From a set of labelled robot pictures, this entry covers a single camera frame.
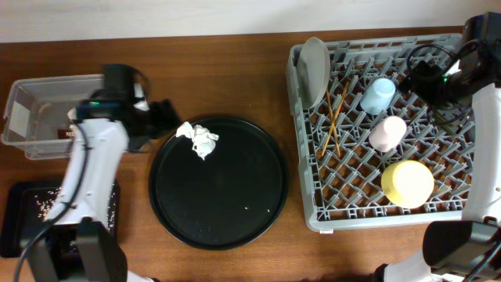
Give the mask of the wooden chopstick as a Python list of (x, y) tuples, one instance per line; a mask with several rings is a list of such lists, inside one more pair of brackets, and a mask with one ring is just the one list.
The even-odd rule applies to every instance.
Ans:
[(347, 95), (349, 85), (350, 85), (350, 82), (347, 81), (346, 84), (345, 84), (345, 86), (344, 86), (344, 90), (343, 90), (343, 92), (341, 94), (341, 101), (337, 105), (336, 112), (333, 112), (332, 107), (329, 106), (331, 125), (330, 125), (330, 130), (329, 130), (329, 133), (328, 133), (328, 140), (324, 143), (324, 146), (323, 146), (322, 155), (324, 155), (325, 152), (326, 152), (326, 148), (327, 148), (327, 145), (329, 143), (329, 140), (330, 140), (331, 136), (334, 137), (334, 143), (335, 143), (335, 147), (336, 147), (337, 156), (339, 157), (341, 155), (341, 149), (340, 149), (340, 145), (339, 145), (339, 139), (338, 139), (338, 134), (337, 134), (336, 122), (337, 122), (337, 119), (338, 119), (338, 117), (339, 117), (339, 115), (341, 113), (341, 108), (343, 107), (344, 99), (345, 99), (345, 97)]
[(329, 109), (329, 116), (330, 116), (330, 130), (328, 132), (327, 140), (323, 146), (323, 154), (325, 154), (325, 152), (326, 152), (326, 148), (329, 144), (331, 136), (334, 136), (334, 143), (335, 143), (335, 147), (336, 147), (336, 152), (337, 152), (337, 156), (339, 157), (341, 155), (341, 150), (340, 150), (340, 146), (338, 143), (334, 113), (333, 113), (332, 103), (330, 100), (330, 91), (328, 89), (326, 90), (326, 98), (327, 98), (327, 102), (328, 102), (328, 109)]

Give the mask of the white napkin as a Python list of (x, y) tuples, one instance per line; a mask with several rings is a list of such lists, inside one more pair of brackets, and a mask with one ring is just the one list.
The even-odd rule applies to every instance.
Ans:
[(210, 132), (207, 128), (201, 125), (191, 125), (188, 121), (177, 129), (175, 136), (185, 136), (190, 139), (193, 143), (192, 150), (203, 161), (215, 149), (219, 139), (219, 135)]
[(68, 111), (67, 116), (71, 122), (77, 120), (77, 111), (76, 108), (73, 107), (71, 110)]

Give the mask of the gold foil wrapper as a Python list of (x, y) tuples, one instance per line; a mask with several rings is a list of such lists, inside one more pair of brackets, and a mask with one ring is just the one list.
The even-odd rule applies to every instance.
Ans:
[(57, 137), (58, 139), (73, 139), (75, 132), (72, 129), (58, 129)]

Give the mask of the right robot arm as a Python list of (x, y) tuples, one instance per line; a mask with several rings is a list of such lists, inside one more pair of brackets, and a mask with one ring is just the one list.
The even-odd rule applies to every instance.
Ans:
[(500, 279), (500, 14), (467, 20), (462, 43), (444, 69), (408, 61), (398, 90), (414, 92), (432, 111), (470, 101), (475, 141), (466, 206), (459, 221), (430, 223), (421, 250), (381, 265), (373, 281), (443, 281), (446, 275)]

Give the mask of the yellow bowl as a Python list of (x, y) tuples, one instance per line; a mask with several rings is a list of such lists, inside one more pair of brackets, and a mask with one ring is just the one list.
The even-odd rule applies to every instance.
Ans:
[(401, 208), (418, 208), (434, 189), (434, 176), (418, 161), (400, 161), (383, 171), (381, 187), (387, 199)]

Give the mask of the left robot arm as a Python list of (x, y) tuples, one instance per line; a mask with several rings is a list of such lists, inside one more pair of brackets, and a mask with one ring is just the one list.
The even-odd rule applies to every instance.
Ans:
[(115, 177), (124, 153), (141, 153), (181, 125), (170, 101), (148, 102), (149, 79), (121, 63), (70, 116), (70, 162), (43, 227), (23, 247), (13, 274), (28, 264), (36, 281), (142, 281), (108, 230)]

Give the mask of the grey plate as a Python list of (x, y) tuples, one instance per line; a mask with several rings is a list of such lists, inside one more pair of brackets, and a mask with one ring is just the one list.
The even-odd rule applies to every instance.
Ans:
[(330, 77), (330, 54), (326, 44), (317, 37), (309, 38), (301, 48), (296, 68), (303, 108), (316, 107), (325, 95)]

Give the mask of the light blue cup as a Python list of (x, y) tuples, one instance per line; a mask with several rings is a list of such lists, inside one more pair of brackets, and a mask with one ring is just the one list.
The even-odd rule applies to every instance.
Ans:
[(360, 107), (367, 114), (378, 115), (389, 107), (395, 91), (396, 87), (393, 81), (387, 78), (378, 78), (363, 94)]

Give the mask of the pink cup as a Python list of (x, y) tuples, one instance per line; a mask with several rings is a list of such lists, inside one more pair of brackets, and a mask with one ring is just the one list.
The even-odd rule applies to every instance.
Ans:
[(375, 150), (386, 153), (400, 144), (406, 130), (407, 125), (402, 118), (386, 117), (371, 130), (369, 143)]

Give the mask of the food scraps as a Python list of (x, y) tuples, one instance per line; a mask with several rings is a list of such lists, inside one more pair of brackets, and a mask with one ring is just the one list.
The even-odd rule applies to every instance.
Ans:
[[(37, 192), (34, 195), (35, 204), (35, 218), (39, 222), (44, 222), (45, 217), (49, 213), (50, 209), (56, 202), (59, 196), (60, 188), (48, 188), (43, 189), (41, 192)], [(118, 216), (119, 216), (119, 198), (120, 198), (120, 187), (117, 184), (113, 185), (111, 195), (108, 200), (107, 208), (107, 229), (113, 237), (117, 236), (118, 228)]]

